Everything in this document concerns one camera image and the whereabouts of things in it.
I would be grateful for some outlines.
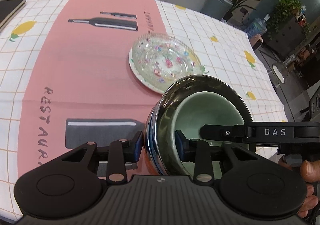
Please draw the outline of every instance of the green bowl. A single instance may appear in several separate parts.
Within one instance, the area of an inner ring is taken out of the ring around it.
[[[223,96],[209,91],[193,93],[186,97],[173,113],[167,126],[167,149],[169,160],[178,170],[193,176],[194,163],[182,163],[179,159],[174,133],[181,130],[187,139],[201,139],[200,128],[205,124],[211,125],[242,125],[241,114],[236,107]],[[221,146],[221,141],[206,140],[211,146]],[[212,162],[215,179],[221,174],[219,162]]]

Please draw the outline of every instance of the yellow lemon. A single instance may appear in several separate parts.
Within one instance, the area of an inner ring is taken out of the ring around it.
[[[179,9],[181,9],[181,10],[186,10],[185,7],[182,7],[182,6],[179,6],[179,5],[176,5],[176,8],[179,8]]]
[[[211,36],[211,37],[210,37],[210,40],[211,40],[212,42],[218,42],[218,39],[217,39],[215,36]]]
[[[255,95],[251,91],[247,92],[247,97],[249,97],[250,99],[256,100]]]
[[[27,21],[23,24],[17,26],[11,34],[24,34],[25,32],[29,31],[35,25],[37,21]]]
[[[248,51],[244,51],[244,54],[245,54],[245,58],[249,63],[254,64],[256,62],[255,58],[251,55],[251,53],[249,53]]]

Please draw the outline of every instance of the glass plate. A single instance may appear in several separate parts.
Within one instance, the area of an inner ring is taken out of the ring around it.
[[[185,76],[203,73],[194,51],[166,34],[145,34],[139,37],[132,46],[129,62],[135,76],[160,94]]]

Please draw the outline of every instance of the electrical outlet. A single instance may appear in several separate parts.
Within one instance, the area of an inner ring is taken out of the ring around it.
[[[245,9],[244,7],[240,8],[240,12],[243,13],[243,14],[247,14],[248,13],[247,9]]]

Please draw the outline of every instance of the ribbed gray surface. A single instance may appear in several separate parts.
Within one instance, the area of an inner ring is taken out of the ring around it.
[[[134,176],[113,186],[92,209],[59,221],[25,216],[18,225],[303,225],[297,216],[281,221],[257,221],[227,208],[210,187],[197,186],[187,176]]]

